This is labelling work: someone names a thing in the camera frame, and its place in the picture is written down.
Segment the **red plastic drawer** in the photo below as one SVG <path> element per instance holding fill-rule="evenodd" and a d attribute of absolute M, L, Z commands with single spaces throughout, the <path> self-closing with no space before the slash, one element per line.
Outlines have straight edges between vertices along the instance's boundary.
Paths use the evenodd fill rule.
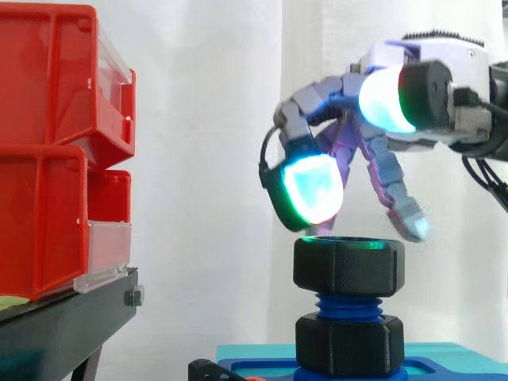
<path fill-rule="evenodd" d="M 0 146 L 0 180 L 0 295 L 37 300 L 90 272 L 126 267 L 128 172 L 88 171 L 79 147 Z"/>
<path fill-rule="evenodd" d="M 0 2 L 0 144 L 74 144 L 92 167 L 134 155 L 135 75 L 90 6 Z"/>

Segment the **yellow object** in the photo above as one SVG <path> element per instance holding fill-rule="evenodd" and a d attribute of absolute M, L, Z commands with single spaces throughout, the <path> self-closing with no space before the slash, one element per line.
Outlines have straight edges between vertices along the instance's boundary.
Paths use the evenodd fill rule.
<path fill-rule="evenodd" d="M 0 311 L 12 306 L 20 306 L 26 304 L 30 300 L 27 298 L 19 298 L 18 296 L 0 296 Z"/>

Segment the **white backdrop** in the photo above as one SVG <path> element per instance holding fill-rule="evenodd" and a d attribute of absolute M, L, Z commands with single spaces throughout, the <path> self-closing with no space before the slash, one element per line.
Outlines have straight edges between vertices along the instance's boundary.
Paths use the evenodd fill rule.
<path fill-rule="evenodd" d="M 121 167 L 133 174 L 131 263 L 146 289 L 105 345 L 98 381 L 186 379 L 217 344 L 292 342 L 294 321 L 314 310 L 292 283 L 295 236 L 257 179 L 281 94 L 407 31 L 453 29 L 484 39 L 492 59 L 504 54 L 498 0 L 90 3 L 137 71 L 137 156 Z M 401 161 L 433 231 L 406 246 L 406 287 L 387 312 L 410 341 L 506 357 L 506 215 L 449 150 Z M 356 158 L 335 232 L 397 238 L 364 167 Z"/>

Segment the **black shelf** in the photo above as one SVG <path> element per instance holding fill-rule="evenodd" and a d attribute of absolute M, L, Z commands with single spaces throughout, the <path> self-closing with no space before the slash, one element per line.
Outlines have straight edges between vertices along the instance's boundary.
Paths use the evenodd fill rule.
<path fill-rule="evenodd" d="M 136 268 L 87 294 L 54 298 L 0 311 L 0 380 L 93 380 L 102 345 L 136 314 L 130 292 Z"/>

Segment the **teal platform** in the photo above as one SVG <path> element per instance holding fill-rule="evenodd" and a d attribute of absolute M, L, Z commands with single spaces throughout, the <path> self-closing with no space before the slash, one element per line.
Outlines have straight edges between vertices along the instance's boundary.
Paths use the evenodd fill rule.
<path fill-rule="evenodd" d="M 406 357 L 425 357 L 449 371 L 466 374 L 507 375 L 508 364 L 501 364 L 470 349 L 452 343 L 406 344 Z M 293 344 L 221 345 L 217 348 L 217 361 L 226 359 L 294 359 Z M 237 371 L 243 377 L 278 377 L 288 375 L 294 368 L 248 369 Z M 410 375 L 421 374 L 418 369 L 407 368 Z"/>

